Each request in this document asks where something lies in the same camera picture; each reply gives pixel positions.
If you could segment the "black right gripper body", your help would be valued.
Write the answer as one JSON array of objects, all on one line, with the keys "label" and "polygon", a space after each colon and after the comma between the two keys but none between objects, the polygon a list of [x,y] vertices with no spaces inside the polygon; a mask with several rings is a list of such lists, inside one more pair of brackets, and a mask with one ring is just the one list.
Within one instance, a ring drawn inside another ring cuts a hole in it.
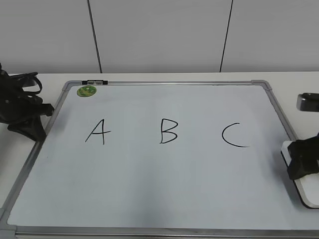
[{"label": "black right gripper body", "polygon": [[319,135],[309,139],[309,159],[312,163],[317,164],[319,160]]}]

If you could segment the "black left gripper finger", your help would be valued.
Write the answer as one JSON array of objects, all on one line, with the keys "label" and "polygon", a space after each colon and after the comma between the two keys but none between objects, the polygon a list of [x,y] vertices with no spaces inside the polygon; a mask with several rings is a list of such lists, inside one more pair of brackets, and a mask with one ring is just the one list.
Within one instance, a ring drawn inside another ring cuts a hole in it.
[{"label": "black left gripper finger", "polygon": [[9,124],[7,129],[9,131],[22,134],[33,141],[44,141],[46,138],[46,133],[40,116],[29,118],[18,123]]},{"label": "black left gripper finger", "polygon": [[39,106],[40,115],[50,117],[54,113],[54,107],[51,104],[41,104]]}]

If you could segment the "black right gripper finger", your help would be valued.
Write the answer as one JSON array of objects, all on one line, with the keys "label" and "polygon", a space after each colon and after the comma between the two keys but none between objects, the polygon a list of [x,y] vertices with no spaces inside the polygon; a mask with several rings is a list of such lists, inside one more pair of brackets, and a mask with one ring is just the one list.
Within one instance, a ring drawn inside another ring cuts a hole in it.
[{"label": "black right gripper finger", "polygon": [[315,164],[315,140],[296,140],[288,146],[291,165],[314,166]]},{"label": "black right gripper finger", "polygon": [[319,164],[313,158],[293,158],[287,169],[290,179],[300,179],[319,172]]}]

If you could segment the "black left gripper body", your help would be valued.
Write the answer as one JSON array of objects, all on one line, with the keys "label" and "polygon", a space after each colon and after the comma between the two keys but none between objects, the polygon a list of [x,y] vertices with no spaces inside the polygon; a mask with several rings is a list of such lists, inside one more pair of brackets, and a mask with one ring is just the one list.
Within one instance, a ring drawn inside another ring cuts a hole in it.
[{"label": "black left gripper body", "polygon": [[23,120],[31,107],[42,104],[38,94],[42,84],[37,72],[9,75],[0,70],[0,121],[11,124]]}]

